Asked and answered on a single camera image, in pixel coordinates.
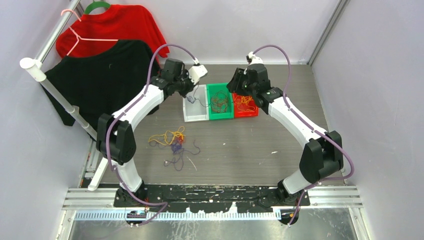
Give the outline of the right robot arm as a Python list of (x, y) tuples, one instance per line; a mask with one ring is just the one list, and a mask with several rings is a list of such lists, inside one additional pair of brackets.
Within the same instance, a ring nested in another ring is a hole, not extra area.
[(342, 137), (327, 132), (297, 111), (278, 87), (272, 87), (264, 64), (236, 68), (227, 84), (230, 93), (251, 97), (255, 105), (281, 123), (303, 148), (298, 169), (277, 184), (276, 197), (291, 205), (302, 190), (324, 180), (344, 167)]

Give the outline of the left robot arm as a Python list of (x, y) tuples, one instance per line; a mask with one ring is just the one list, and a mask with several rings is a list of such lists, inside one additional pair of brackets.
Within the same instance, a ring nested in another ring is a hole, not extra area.
[(186, 97), (208, 71), (197, 58), (185, 68), (181, 60), (168, 58), (156, 75), (149, 74), (146, 85), (124, 107), (113, 114), (102, 114), (97, 124), (96, 148), (119, 179), (115, 206), (141, 206), (147, 191), (138, 174), (134, 155), (137, 149), (134, 131), (147, 115), (154, 113), (169, 96), (178, 92)]

